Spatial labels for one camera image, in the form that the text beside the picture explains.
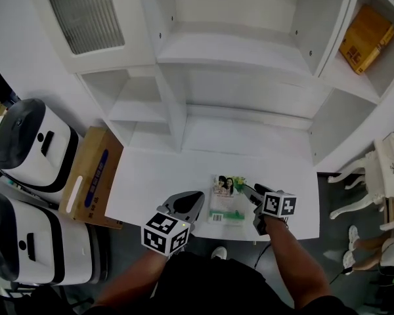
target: forearm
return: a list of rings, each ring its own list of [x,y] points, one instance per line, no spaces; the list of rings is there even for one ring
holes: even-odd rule
[[[295,307],[302,308],[321,296],[331,295],[321,266],[299,244],[286,225],[273,217],[265,217],[265,222],[280,275]]]
[[[167,257],[147,251],[99,295],[96,306],[110,306],[122,311],[126,305],[151,294],[164,270]]]

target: white desk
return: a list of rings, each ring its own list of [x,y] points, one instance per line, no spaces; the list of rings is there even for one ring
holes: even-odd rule
[[[201,190],[206,200],[193,232],[195,236],[269,240],[268,236],[258,236],[252,226],[255,206],[249,201],[243,227],[207,223],[213,175],[243,176],[249,185],[256,181],[297,195],[296,214],[289,220],[289,229],[298,239],[319,237],[318,182],[310,156],[278,161],[274,156],[261,158],[194,150],[162,154],[125,148],[112,185],[106,216],[142,225],[152,218],[157,206],[169,196]]]

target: person's left arm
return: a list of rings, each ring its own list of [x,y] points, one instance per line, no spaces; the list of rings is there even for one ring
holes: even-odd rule
[[[167,257],[147,251],[121,276],[112,281],[93,305],[110,307],[123,312],[129,304],[151,294],[164,270]]]

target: person in black clothing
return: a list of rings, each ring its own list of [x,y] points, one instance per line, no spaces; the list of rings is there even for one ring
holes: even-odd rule
[[[10,108],[19,98],[0,73],[0,103]]]
[[[226,250],[218,248],[212,259],[181,252],[168,262],[165,256],[147,251],[106,287],[86,314],[136,314],[147,309],[149,314],[356,314],[332,296],[320,265],[282,220],[266,216],[265,224],[294,309],[280,300],[260,273],[233,259],[222,260]]]

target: cardboard box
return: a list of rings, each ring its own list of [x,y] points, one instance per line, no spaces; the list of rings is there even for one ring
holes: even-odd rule
[[[122,152],[123,146],[109,129],[90,127],[77,151],[58,211],[77,221],[122,228],[122,222],[105,217]]]
[[[394,36],[394,25],[372,7],[363,5],[349,29],[340,52],[356,74],[363,73]]]

